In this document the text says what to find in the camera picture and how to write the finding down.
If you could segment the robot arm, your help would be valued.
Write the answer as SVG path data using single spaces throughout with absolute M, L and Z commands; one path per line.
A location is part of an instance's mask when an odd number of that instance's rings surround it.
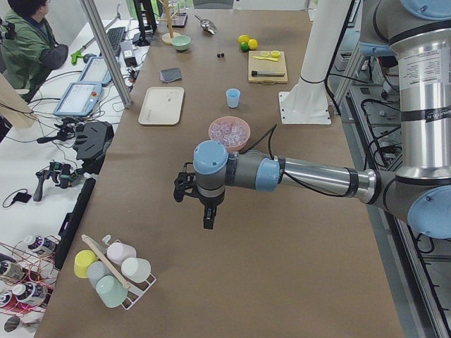
M 373 204 L 429 237 L 450 237 L 450 2 L 365 1 L 360 50 L 398 61 L 402 165 L 357 171 L 269 156 L 228 153 L 205 141 L 194 150 L 194 191 L 214 225 L 226 186 L 272 192 L 299 184 Z

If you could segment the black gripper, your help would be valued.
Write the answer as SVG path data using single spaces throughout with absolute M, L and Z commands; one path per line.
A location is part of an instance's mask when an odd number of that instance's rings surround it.
M 207 197 L 200 195 L 199 200 L 205 206 L 203 226 L 206 230 L 212 230 L 214 228 L 214 221 L 216 217 L 216 207 L 220 205 L 225 197 L 225 193 L 219 194 L 215 197 Z

